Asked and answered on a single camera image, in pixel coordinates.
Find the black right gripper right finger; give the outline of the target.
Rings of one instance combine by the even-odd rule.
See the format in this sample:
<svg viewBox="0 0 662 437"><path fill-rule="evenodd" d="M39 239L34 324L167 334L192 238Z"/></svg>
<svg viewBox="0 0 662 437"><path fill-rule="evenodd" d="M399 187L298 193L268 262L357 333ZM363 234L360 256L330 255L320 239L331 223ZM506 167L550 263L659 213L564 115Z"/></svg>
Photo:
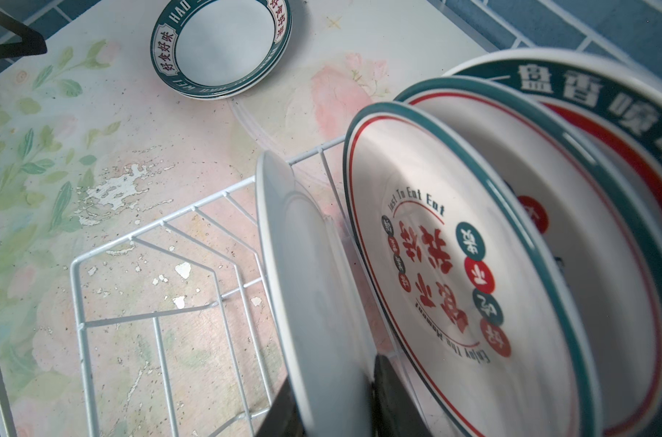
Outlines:
<svg viewBox="0 0 662 437"><path fill-rule="evenodd" d="M431 436L418 408L385 355L376 355L372 386L377 436Z"/></svg>

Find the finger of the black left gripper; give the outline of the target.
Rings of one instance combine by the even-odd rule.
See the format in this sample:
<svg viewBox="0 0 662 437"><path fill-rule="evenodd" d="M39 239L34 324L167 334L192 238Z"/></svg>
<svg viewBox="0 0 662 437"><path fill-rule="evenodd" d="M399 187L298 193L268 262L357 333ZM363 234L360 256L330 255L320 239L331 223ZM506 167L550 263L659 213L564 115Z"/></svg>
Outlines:
<svg viewBox="0 0 662 437"><path fill-rule="evenodd" d="M4 28L16 40L0 43L0 60L39 56L48 52L46 40L38 31L30 28L0 10L0 27Z"/></svg>

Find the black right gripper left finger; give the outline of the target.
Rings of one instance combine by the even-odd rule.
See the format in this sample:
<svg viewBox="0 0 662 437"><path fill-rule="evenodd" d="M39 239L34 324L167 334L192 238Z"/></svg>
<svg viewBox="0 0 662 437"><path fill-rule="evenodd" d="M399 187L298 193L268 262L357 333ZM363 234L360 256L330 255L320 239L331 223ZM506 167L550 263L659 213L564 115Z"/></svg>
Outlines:
<svg viewBox="0 0 662 437"><path fill-rule="evenodd" d="M289 378L286 377L279 393L265 415L256 437L300 437L303 423L298 411Z"/></svg>

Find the white wire dish rack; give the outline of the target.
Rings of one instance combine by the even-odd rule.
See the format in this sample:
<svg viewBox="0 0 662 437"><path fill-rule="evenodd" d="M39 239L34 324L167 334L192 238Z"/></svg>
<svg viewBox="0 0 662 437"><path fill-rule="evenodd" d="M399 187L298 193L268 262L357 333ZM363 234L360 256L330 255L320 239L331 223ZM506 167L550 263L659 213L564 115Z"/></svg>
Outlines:
<svg viewBox="0 0 662 437"><path fill-rule="evenodd" d="M70 265L90 436L254 435L285 378L255 177Z"/></svg>

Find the green rim Hao Wei plate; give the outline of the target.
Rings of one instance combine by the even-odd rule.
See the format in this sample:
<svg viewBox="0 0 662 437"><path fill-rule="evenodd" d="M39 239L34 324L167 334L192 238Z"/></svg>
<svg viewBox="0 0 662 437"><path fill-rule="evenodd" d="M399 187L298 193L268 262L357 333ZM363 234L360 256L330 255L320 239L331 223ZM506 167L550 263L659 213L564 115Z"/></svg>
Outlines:
<svg viewBox="0 0 662 437"><path fill-rule="evenodd" d="M272 70L292 28L283 0L170 1L152 30L150 60L159 79L187 98L230 98Z"/></svg>

